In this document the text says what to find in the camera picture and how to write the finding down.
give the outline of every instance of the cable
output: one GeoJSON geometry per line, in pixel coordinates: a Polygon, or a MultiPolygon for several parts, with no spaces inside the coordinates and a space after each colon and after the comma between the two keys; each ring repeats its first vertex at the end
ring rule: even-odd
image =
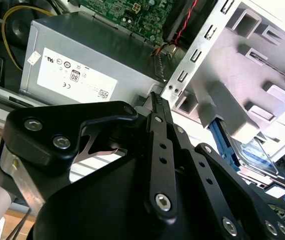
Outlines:
{"type": "Polygon", "coordinates": [[[10,240],[13,236],[12,240],[15,240],[19,234],[19,232],[21,231],[22,227],[24,226],[28,216],[31,214],[32,209],[29,208],[27,213],[25,214],[25,216],[20,220],[20,222],[17,224],[17,226],[12,230],[12,232],[8,235],[8,237],[6,238],[6,240],[10,240]]]}
{"type": "Polygon", "coordinates": [[[9,44],[7,42],[7,38],[6,38],[6,31],[5,31],[5,25],[6,25],[6,20],[7,18],[13,14],[14,12],[18,11],[18,10],[21,10],[21,9],[31,9],[31,10],[36,10],[40,13],[43,13],[45,15],[48,15],[50,17],[53,17],[54,14],[52,14],[51,12],[49,11],[46,11],[40,7],[37,7],[37,6],[31,6],[31,5],[16,5],[16,6],[13,6],[11,7],[3,16],[2,18],[2,23],[1,23],[1,35],[2,35],[2,40],[3,40],[3,43],[6,47],[6,50],[8,52],[8,55],[9,57],[11,58],[13,64],[16,66],[17,69],[19,69],[20,71],[23,71],[23,67],[19,65],[17,59],[15,58],[12,50],[10,49],[9,47],[9,44]]]}
{"type": "Polygon", "coordinates": [[[194,0],[194,2],[193,2],[193,4],[192,4],[191,8],[189,9],[189,11],[188,11],[188,13],[187,13],[187,16],[186,16],[186,19],[185,19],[185,21],[184,21],[184,23],[183,23],[182,28],[181,28],[180,31],[178,32],[178,35],[177,35],[176,39],[172,42],[172,44],[175,44],[176,46],[178,46],[178,40],[179,40],[179,38],[182,36],[183,31],[186,29],[187,23],[188,23],[189,19],[191,18],[192,11],[193,11],[194,7],[196,6],[196,4],[197,4],[197,0],[194,0]]]}
{"type": "Polygon", "coordinates": [[[57,14],[57,15],[60,15],[60,14],[63,14],[63,12],[60,10],[59,8],[59,4],[58,2],[56,1],[53,1],[53,0],[46,0],[47,3],[50,4],[50,6],[52,7],[52,9],[54,10],[54,12],[57,14]]]}
{"type": "Polygon", "coordinates": [[[189,19],[191,18],[192,11],[193,11],[193,9],[194,9],[195,6],[196,6],[197,1],[198,1],[198,0],[194,0],[194,2],[193,2],[193,4],[192,4],[191,8],[189,9],[189,11],[188,11],[188,13],[187,13],[187,16],[186,16],[186,19],[185,19],[185,21],[184,21],[184,23],[183,23],[183,26],[182,26],[182,28],[180,29],[180,31],[178,32],[178,35],[177,35],[176,39],[175,39],[175,40],[172,40],[170,43],[164,43],[162,46],[156,48],[156,49],[150,54],[151,57],[154,56],[154,55],[158,55],[158,54],[159,54],[165,47],[167,47],[167,46],[170,46],[170,45],[178,46],[178,40],[179,40],[179,38],[182,36],[182,33],[183,33],[183,31],[185,30],[185,28],[187,27],[187,23],[188,23],[189,19]]]}
{"type": "MultiPolygon", "coordinates": [[[[35,5],[34,4],[34,0],[29,0],[29,3],[31,4],[31,5],[35,5]]],[[[33,15],[33,19],[38,19],[39,18],[39,16],[38,16],[38,13],[35,11],[35,10],[31,10],[31,13],[32,13],[32,15],[33,15]]]]}

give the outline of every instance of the screw hole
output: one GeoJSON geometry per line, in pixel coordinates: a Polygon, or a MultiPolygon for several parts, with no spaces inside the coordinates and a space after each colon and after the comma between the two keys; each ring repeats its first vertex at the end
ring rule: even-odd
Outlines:
{"type": "Polygon", "coordinates": [[[160,123],[163,122],[163,120],[162,120],[159,116],[156,116],[154,119],[156,119],[156,121],[158,121],[158,122],[160,122],[160,123]]]}
{"type": "Polygon", "coordinates": [[[163,144],[163,143],[161,143],[160,146],[161,146],[162,149],[166,149],[167,148],[166,145],[163,144]]]}
{"type": "Polygon", "coordinates": [[[133,113],[134,113],[133,110],[132,110],[130,107],[128,107],[128,106],[124,106],[123,109],[124,109],[127,113],[129,113],[129,114],[133,114],[133,113]]]}
{"type": "Polygon", "coordinates": [[[166,164],[167,163],[167,160],[164,157],[162,157],[162,156],[159,158],[159,160],[160,160],[160,162],[162,164],[166,164]]]}
{"type": "Polygon", "coordinates": [[[213,181],[210,178],[206,178],[207,183],[209,183],[210,185],[213,185],[213,181]]]}

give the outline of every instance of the silver metal panel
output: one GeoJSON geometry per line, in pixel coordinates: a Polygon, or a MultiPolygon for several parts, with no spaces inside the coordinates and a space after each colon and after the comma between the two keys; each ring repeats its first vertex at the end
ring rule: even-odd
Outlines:
{"type": "Polygon", "coordinates": [[[42,55],[44,48],[118,80],[110,101],[133,104],[138,95],[147,97],[163,86],[163,80],[155,80],[151,46],[84,12],[74,12],[32,22],[20,91],[45,103],[76,101],[37,84],[41,61],[32,66],[27,59],[34,51],[42,55]]]}
{"type": "Polygon", "coordinates": [[[197,37],[192,42],[187,53],[172,74],[168,84],[163,89],[161,96],[169,101],[171,107],[175,105],[180,94],[192,80],[192,77],[213,47],[221,32],[224,30],[227,22],[230,20],[241,1],[234,0],[229,10],[226,13],[223,13],[226,2],[226,0],[217,1],[197,37]],[[182,73],[187,75],[183,81],[179,81],[182,73]]]}
{"type": "Polygon", "coordinates": [[[217,81],[208,91],[208,94],[216,106],[216,111],[211,116],[208,116],[208,112],[206,111],[207,104],[202,106],[198,111],[201,123],[205,128],[218,115],[224,120],[228,134],[241,143],[249,143],[259,133],[260,129],[258,125],[237,103],[236,99],[222,82],[217,81]]]}
{"type": "Polygon", "coordinates": [[[279,28],[285,31],[285,2],[280,0],[268,1],[268,0],[243,0],[243,2],[250,8],[254,9],[259,14],[263,14],[264,17],[274,22],[279,28]]]}
{"type": "MultiPolygon", "coordinates": [[[[241,3],[239,7],[248,8],[244,3],[241,3]]],[[[270,15],[265,14],[269,19],[272,19],[270,15]]],[[[266,19],[264,15],[262,16],[263,24],[270,25],[285,35],[285,31],[277,27],[274,22],[277,21],[275,19],[271,21],[266,19]]],[[[285,118],[285,102],[268,94],[264,90],[264,86],[271,82],[285,91],[285,78],[270,67],[264,64],[259,65],[239,53],[242,45],[250,46],[267,56],[269,63],[285,73],[285,39],[282,39],[281,45],[277,46],[257,33],[246,39],[226,28],[222,31],[186,90],[197,93],[197,100],[201,107],[202,103],[212,104],[212,99],[207,96],[207,91],[212,88],[216,81],[222,81],[242,107],[252,102],[274,115],[274,122],[264,121],[252,114],[250,117],[259,125],[262,133],[268,137],[263,148],[272,160],[276,161],[282,154],[285,154],[285,151],[281,150],[285,147],[285,120],[282,120],[285,118]]],[[[197,119],[197,111],[192,112],[189,117],[197,119]]]]}
{"type": "Polygon", "coordinates": [[[45,106],[44,103],[41,103],[35,99],[17,94],[15,92],[9,91],[0,87],[0,103],[9,103],[19,107],[39,107],[45,106]]]}
{"type": "MultiPolygon", "coordinates": [[[[263,21],[272,24],[266,19],[263,19],[263,21]]],[[[195,92],[199,89],[199,85],[206,85],[210,88],[214,82],[220,80],[225,83],[241,106],[245,106],[252,101],[279,117],[285,111],[285,103],[270,94],[266,94],[263,85],[267,81],[272,81],[273,84],[277,84],[285,90],[285,79],[270,67],[259,66],[238,53],[239,46],[243,44],[251,46],[266,55],[268,62],[280,67],[285,72],[285,40],[282,41],[280,46],[276,46],[256,33],[250,39],[245,39],[226,28],[193,76],[187,91],[195,92]]],[[[195,112],[192,117],[198,118],[197,113],[195,112]]],[[[258,119],[254,120],[262,129],[268,127],[267,123],[258,119]]]]}
{"type": "Polygon", "coordinates": [[[37,216],[45,204],[45,200],[21,160],[13,155],[6,146],[2,149],[0,167],[13,178],[32,212],[37,216]]]}

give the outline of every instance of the barcode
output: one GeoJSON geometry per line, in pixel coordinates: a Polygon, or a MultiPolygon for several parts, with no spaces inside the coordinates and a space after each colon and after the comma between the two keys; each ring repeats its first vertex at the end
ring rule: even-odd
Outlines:
{"type": "Polygon", "coordinates": [[[109,92],[102,90],[102,89],[100,89],[98,92],[98,97],[102,99],[107,99],[108,95],[109,95],[109,92]]]}

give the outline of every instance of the black wire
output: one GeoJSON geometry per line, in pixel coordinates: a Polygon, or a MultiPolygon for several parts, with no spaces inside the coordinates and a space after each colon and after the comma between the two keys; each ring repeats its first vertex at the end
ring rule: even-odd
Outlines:
{"type": "Polygon", "coordinates": [[[12,230],[12,232],[8,235],[8,237],[6,238],[6,240],[10,240],[13,236],[12,240],[15,240],[19,234],[19,232],[21,231],[22,227],[24,226],[29,214],[31,214],[32,209],[29,208],[27,213],[25,214],[25,216],[20,220],[20,222],[17,224],[17,226],[12,230]]]}
{"type": "MultiPolygon", "coordinates": [[[[29,0],[29,3],[30,3],[31,5],[35,5],[34,0],[29,0]]],[[[33,18],[34,18],[34,19],[39,19],[39,16],[38,16],[38,13],[37,13],[36,10],[32,9],[31,12],[32,12],[32,15],[33,15],[33,18]]]]}
{"type": "Polygon", "coordinates": [[[52,0],[46,0],[46,2],[50,4],[50,6],[52,7],[52,9],[55,11],[57,15],[62,14],[62,12],[55,6],[52,0]]]}

